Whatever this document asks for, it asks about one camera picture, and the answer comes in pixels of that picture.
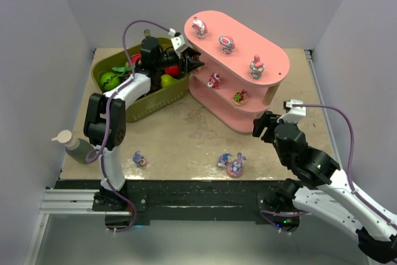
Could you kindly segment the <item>pink white figurine toy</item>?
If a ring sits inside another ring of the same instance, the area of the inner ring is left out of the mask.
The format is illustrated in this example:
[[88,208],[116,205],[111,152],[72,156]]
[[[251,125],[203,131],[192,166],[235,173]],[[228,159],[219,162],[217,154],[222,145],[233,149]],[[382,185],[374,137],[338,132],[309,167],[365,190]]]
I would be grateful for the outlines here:
[[195,36],[199,39],[204,39],[207,36],[208,28],[206,24],[198,19],[197,17],[193,18],[192,28],[195,32]]

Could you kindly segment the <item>red white figurine toy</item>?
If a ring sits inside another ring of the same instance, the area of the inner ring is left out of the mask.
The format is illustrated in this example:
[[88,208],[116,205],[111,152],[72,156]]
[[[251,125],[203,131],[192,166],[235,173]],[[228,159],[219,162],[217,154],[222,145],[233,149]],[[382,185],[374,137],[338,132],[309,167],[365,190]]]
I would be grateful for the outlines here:
[[218,73],[212,73],[208,80],[207,86],[212,89],[218,89],[220,84],[220,75]]

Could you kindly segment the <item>pink egg strawberry toy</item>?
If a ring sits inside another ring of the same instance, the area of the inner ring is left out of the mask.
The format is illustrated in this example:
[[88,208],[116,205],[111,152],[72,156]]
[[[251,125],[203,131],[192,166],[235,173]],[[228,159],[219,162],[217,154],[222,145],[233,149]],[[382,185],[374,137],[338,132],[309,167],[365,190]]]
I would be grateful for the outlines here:
[[237,92],[233,96],[233,104],[236,106],[243,106],[247,103],[249,99],[249,93],[243,89],[240,92]]

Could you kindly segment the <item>pink oval figurine toy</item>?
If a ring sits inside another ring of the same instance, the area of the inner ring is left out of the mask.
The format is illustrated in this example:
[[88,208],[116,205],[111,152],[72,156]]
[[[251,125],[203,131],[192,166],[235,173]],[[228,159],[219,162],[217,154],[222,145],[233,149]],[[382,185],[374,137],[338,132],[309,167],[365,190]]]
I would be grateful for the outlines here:
[[231,54],[235,48],[235,42],[232,37],[227,35],[222,35],[218,39],[221,50],[224,54]]

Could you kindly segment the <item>blue purple bunny toy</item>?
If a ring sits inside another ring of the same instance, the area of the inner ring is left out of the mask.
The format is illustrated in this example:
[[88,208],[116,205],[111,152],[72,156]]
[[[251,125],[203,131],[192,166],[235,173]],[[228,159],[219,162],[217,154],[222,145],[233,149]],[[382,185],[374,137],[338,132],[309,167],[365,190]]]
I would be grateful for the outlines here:
[[232,156],[231,153],[223,153],[218,159],[217,166],[219,168],[226,168],[229,164],[229,158]]

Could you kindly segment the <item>pink hat figurine toy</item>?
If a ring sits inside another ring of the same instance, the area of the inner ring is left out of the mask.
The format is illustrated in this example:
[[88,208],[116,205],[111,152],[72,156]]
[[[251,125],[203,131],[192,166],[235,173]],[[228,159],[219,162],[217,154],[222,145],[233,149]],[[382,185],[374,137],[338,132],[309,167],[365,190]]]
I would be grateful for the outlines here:
[[252,79],[260,79],[265,70],[264,63],[261,61],[259,55],[254,55],[254,59],[249,66],[249,74]]

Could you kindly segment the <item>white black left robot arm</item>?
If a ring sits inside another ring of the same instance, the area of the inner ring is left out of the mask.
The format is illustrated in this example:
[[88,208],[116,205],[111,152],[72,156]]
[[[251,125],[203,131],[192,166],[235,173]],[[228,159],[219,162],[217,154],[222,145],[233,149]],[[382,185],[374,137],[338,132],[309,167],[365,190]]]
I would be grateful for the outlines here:
[[161,76],[166,68],[175,66],[181,75],[187,76],[203,66],[200,52],[186,44],[183,36],[176,35],[170,43],[163,47],[156,37],[144,38],[138,47],[140,57],[133,61],[127,55],[126,80],[89,97],[83,133],[91,147],[84,157],[87,163],[100,164],[100,189],[94,195],[95,201],[113,210],[133,208],[118,152],[126,134],[127,110],[135,102],[164,89]]

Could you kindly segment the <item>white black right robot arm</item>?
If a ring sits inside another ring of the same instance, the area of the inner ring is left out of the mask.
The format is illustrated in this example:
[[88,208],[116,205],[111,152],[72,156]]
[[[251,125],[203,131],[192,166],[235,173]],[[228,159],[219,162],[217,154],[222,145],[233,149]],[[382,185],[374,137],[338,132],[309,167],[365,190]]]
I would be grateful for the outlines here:
[[283,115],[266,111],[253,121],[254,137],[273,145],[286,179],[266,200],[281,216],[288,205],[334,225],[357,240],[359,249],[382,264],[396,260],[396,215],[373,200],[327,153],[308,145],[297,123],[305,112]]

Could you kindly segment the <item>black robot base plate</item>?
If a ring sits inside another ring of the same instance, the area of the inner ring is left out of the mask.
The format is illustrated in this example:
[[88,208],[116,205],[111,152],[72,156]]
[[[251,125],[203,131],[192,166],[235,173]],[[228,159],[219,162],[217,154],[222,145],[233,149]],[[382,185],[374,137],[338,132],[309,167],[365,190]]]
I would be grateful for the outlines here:
[[293,195],[300,183],[284,181],[127,181],[115,195],[96,180],[60,180],[55,189],[91,191],[95,212],[105,212],[107,228],[125,228],[164,221],[226,221],[266,224],[269,220],[291,231],[300,211]]

